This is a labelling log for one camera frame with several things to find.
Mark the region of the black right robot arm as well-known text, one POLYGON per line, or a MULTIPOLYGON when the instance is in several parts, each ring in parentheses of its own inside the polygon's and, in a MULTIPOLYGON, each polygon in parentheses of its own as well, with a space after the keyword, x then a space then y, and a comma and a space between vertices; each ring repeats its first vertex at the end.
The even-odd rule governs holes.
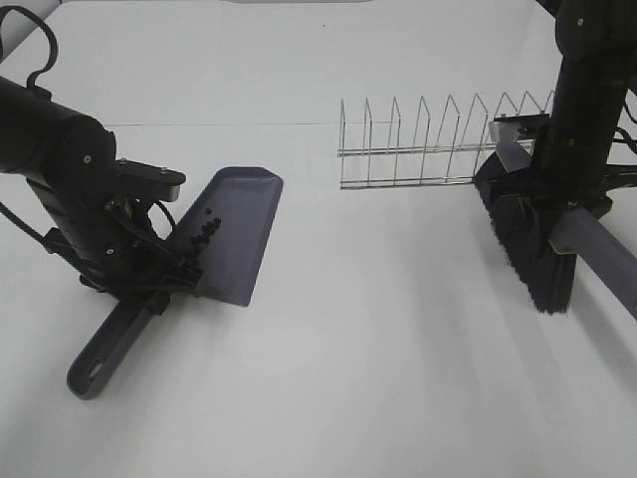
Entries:
POLYGON ((543 1, 561 55, 550 112, 499 117, 497 150, 474 181, 489 210, 523 205, 538 214, 596 203, 633 187, 636 168, 611 164, 626 95, 636 87, 633 1, 543 1))

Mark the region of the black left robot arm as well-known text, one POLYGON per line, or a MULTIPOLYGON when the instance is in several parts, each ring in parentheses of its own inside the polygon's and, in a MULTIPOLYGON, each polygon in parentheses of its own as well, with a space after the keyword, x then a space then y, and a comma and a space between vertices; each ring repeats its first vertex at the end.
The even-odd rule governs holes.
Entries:
POLYGON ((183 173, 116 156, 113 132, 43 93, 1 81, 1 170, 18 174, 55 225, 42 235, 1 213, 82 283, 119 299, 191 293, 202 272, 153 229, 148 212, 178 198, 183 173))

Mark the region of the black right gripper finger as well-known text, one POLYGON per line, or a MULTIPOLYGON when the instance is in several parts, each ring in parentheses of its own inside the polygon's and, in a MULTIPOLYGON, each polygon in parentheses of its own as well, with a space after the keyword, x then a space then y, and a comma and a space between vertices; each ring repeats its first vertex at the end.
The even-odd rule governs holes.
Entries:
POLYGON ((612 209, 613 201, 608 196, 593 198, 589 202, 589 212, 596 218, 600 219, 612 209))

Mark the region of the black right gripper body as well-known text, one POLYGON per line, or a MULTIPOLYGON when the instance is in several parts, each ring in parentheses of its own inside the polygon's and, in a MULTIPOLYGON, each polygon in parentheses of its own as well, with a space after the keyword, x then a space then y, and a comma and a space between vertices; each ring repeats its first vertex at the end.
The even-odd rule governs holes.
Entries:
POLYGON ((541 140, 533 153, 516 141, 501 141, 496 156, 503 171, 490 178, 492 206, 515 201, 560 210, 636 186, 634 164, 608 164, 585 148, 561 147, 549 140, 541 140))

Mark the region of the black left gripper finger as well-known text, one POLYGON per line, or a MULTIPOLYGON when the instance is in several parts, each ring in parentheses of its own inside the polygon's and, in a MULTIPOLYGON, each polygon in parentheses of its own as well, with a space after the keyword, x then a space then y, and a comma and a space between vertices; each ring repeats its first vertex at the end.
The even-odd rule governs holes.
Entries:
POLYGON ((166 291, 154 291, 148 298, 148 309, 154 315, 162 315, 170 304, 170 294, 166 291))

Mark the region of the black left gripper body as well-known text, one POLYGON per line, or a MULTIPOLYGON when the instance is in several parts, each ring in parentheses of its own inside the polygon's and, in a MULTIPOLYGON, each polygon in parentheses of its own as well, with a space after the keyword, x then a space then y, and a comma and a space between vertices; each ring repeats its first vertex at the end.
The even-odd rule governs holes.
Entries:
POLYGON ((84 285, 123 297, 153 291, 191 293, 203 277, 197 243, 174 248, 177 223, 156 196, 46 196, 56 226, 44 236, 84 285))

